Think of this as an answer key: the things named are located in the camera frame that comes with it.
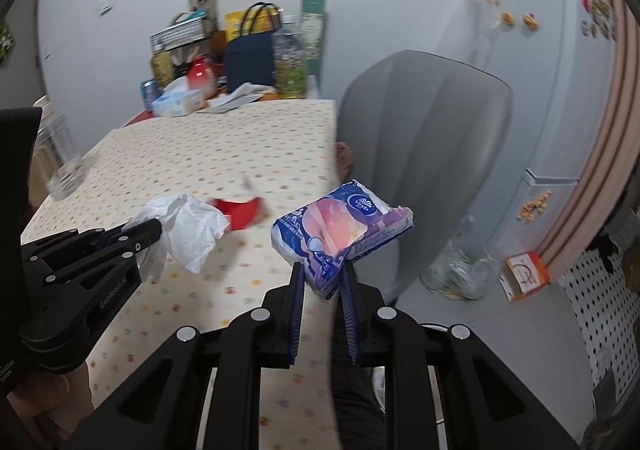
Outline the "person's left hand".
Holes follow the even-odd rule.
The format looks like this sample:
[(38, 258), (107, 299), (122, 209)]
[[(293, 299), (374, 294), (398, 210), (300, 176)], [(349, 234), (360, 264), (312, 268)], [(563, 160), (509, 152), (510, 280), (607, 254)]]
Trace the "person's left hand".
[(85, 362), (66, 374), (32, 374), (6, 399), (38, 449), (60, 448), (94, 412)]

